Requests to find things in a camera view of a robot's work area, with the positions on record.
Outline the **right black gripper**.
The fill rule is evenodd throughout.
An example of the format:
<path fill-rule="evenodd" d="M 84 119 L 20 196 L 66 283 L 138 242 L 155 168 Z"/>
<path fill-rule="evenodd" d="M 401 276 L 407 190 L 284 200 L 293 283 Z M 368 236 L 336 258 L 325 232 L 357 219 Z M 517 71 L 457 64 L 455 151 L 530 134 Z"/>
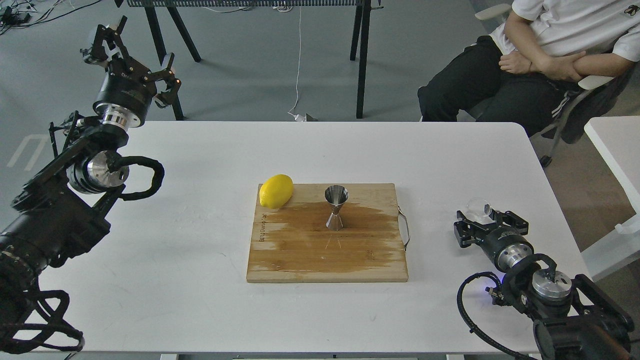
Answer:
<path fill-rule="evenodd" d="M 498 271 L 507 273 L 521 260 L 534 254 L 526 239 L 530 224 L 511 210 L 491 210 L 490 214 L 471 214 L 457 210 L 454 235 L 460 248 L 476 244 Z"/>

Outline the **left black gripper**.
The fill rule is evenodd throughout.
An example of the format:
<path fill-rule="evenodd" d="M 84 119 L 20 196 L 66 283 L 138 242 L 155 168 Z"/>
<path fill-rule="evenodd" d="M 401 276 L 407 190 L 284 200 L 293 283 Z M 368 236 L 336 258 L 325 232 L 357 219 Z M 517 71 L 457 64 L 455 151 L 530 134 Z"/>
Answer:
<path fill-rule="evenodd" d="M 118 73 L 123 71 L 125 75 L 131 74 L 131 56 L 121 38 L 127 20 L 123 15 L 115 25 L 98 25 L 89 35 L 88 48 L 80 50 L 84 63 L 105 70 L 103 84 L 93 103 L 93 111 L 102 116 L 111 107 L 125 109 L 132 114 L 133 123 L 130 127 L 137 128 L 144 125 L 153 100 L 160 109 L 171 107 L 174 118 L 182 121 L 183 111 L 178 97 L 182 82 L 176 77 L 173 52 L 163 57 L 162 69 L 149 70 L 142 75 L 143 83 Z M 146 85 L 157 82 L 164 82 L 165 88 L 162 91 Z"/>

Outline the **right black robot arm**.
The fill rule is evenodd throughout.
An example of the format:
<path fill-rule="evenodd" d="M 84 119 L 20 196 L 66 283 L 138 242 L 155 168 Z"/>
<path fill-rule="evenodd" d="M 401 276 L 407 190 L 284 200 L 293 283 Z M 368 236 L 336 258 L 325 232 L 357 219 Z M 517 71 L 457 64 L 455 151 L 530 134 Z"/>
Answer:
<path fill-rule="evenodd" d="M 482 223 L 456 213 L 454 234 L 461 248 L 476 244 L 503 278 L 475 273 L 457 290 L 459 314 L 470 333 L 490 346 L 528 360 L 530 356 L 500 344 L 480 330 L 466 311 L 463 292 L 471 281 L 489 278 L 492 303 L 510 306 L 533 323 L 535 344 L 544 360 L 631 360 L 633 319 L 586 275 L 569 278 L 548 255 L 535 253 L 525 239 L 529 224 L 514 212 L 488 208 Z"/>

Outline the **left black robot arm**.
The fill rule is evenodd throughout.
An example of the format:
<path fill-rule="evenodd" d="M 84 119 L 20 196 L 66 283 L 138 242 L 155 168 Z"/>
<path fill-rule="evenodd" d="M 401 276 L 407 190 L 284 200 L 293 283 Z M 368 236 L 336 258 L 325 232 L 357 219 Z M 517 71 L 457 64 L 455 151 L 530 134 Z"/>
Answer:
<path fill-rule="evenodd" d="M 54 159 L 11 203 L 19 215 L 1 232 L 0 246 L 3 353 L 83 349 L 83 333 L 64 320 L 69 295 L 42 291 L 39 276 L 91 251 L 110 232 L 106 216 L 119 199 L 150 198 L 162 186 L 160 162 L 118 150 L 128 143 L 128 130 L 144 124 L 151 103 L 172 105 L 182 83 L 174 54 L 165 55 L 159 71 L 130 55 L 121 38 L 126 22 L 122 16 L 117 25 L 98 25 L 81 50 L 85 63 L 105 70 L 94 116 L 73 112 L 50 125 Z"/>

